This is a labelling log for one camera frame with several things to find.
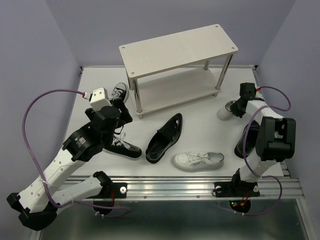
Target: black loafer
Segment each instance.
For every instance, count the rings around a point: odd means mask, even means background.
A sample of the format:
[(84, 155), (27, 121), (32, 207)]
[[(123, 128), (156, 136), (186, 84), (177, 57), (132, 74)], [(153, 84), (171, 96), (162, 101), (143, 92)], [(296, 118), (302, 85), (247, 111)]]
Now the black loafer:
[[(243, 133), (242, 133), (242, 137), (241, 139), (238, 141), (237, 145), (234, 148), (234, 154), (237, 155), (237, 157), (243, 159), (244, 155), (243, 155), (243, 144), (244, 144), (244, 137), (245, 137), (245, 132), (248, 128), (248, 125), (245, 126)], [(260, 125), (256, 122), (253, 121), (250, 128), (249, 128), (249, 132), (248, 132), (248, 136), (246, 138), (246, 143), (245, 143), (245, 156), (248, 157), (249, 154), (252, 152), (252, 150), (255, 148), (256, 146), (256, 141), (258, 138), (258, 133), (259, 133), (259, 129), (260, 129)]]
[(145, 151), (147, 161), (152, 164), (159, 162), (168, 148), (179, 140), (181, 130), (182, 115), (177, 113), (151, 139)]

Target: shoe rack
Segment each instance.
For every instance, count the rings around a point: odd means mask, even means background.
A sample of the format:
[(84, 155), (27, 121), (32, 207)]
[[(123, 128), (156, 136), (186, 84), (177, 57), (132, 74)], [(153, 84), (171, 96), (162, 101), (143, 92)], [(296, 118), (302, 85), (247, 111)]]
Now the shoe rack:
[[(217, 96), (237, 46), (219, 24), (121, 45), (130, 95), (139, 119), (172, 106)], [(218, 80), (210, 60), (226, 57)], [(150, 76), (204, 62), (202, 68), (165, 77)]]

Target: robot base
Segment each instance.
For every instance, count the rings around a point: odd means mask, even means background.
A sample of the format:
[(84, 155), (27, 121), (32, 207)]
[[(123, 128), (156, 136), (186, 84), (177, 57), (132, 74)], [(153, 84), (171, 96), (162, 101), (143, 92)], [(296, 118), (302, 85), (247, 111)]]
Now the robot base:
[(232, 176), (231, 181), (217, 181), (214, 183), (212, 192), (217, 198), (242, 198), (247, 194), (249, 197), (259, 197), (259, 187), (256, 182), (246, 182), (240, 179), (240, 170)]

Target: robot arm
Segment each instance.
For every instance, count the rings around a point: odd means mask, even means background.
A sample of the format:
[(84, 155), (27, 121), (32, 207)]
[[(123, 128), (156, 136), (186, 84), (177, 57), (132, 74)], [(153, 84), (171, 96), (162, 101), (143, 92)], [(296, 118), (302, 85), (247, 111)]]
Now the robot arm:
[(86, 93), (84, 98), (92, 107), (85, 111), (90, 122), (63, 143), (57, 156), (43, 171), (45, 181), (39, 176), (26, 189), (7, 197), (9, 205), (20, 212), (21, 223), (28, 228), (41, 230), (57, 217), (58, 209), (49, 201), (44, 184), (60, 206), (98, 195), (111, 187), (110, 178), (100, 171), (81, 183), (57, 191), (72, 173), (112, 143), (115, 129), (132, 122), (123, 101), (117, 98), (110, 102), (103, 87), (90, 95)]
[[(264, 108), (256, 114), (257, 110), (262, 107)], [(276, 163), (290, 159), (294, 155), (296, 121), (277, 114), (263, 99), (256, 97), (254, 83), (240, 85), (240, 98), (232, 102), (229, 112), (240, 118), (244, 114), (255, 115), (254, 120), (258, 123), (259, 130), (254, 139), (255, 151), (248, 156), (248, 165), (257, 175), (245, 165), (236, 171), (231, 182), (216, 182), (215, 186), (219, 187), (219, 191), (215, 195), (217, 197), (242, 197), (250, 193), (251, 197), (258, 197), (260, 193), (257, 181), (260, 176)]]

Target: shelf leg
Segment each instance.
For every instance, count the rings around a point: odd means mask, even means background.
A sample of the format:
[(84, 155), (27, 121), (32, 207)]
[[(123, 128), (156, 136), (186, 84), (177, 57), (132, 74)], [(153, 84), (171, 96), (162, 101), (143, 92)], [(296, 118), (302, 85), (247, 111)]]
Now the shelf leg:
[(210, 63), (210, 60), (205, 61), (205, 64), (204, 64), (204, 67), (203, 67), (204, 70), (208, 70), (209, 63)]
[(142, 113), (142, 108), (141, 108), (141, 101), (140, 101), (140, 94), (139, 94), (139, 88), (138, 88), (138, 83), (137, 79), (132, 80), (132, 85), (133, 85), (133, 90), (134, 90), (134, 99), (135, 99), (135, 105), (136, 105), (136, 112), (138, 114)]
[(226, 60), (225, 60), (225, 62), (224, 62), (224, 65), (223, 65), (223, 68), (222, 68), (222, 71), (221, 71), (219, 80), (218, 80), (218, 82), (217, 82), (217, 84), (216, 84), (216, 86), (215, 86), (215, 89), (220, 90), (221, 84), (222, 84), (222, 82), (223, 82), (223, 80), (224, 80), (224, 78), (225, 78), (225, 75), (226, 75), (226, 73), (227, 73), (228, 67), (229, 67), (229, 65), (230, 65), (230, 62), (231, 62), (231, 59), (232, 59), (233, 56), (234, 56), (234, 55), (231, 54), (231, 55), (229, 55), (229, 56), (226, 57)]
[(130, 90), (133, 90), (133, 89), (134, 89), (134, 87), (132, 86), (132, 83), (131, 83), (131, 81), (130, 81), (130, 78), (129, 78), (129, 76), (128, 76), (128, 73), (127, 73), (127, 72), (126, 72), (126, 78), (128, 79), (129, 89), (130, 89)]

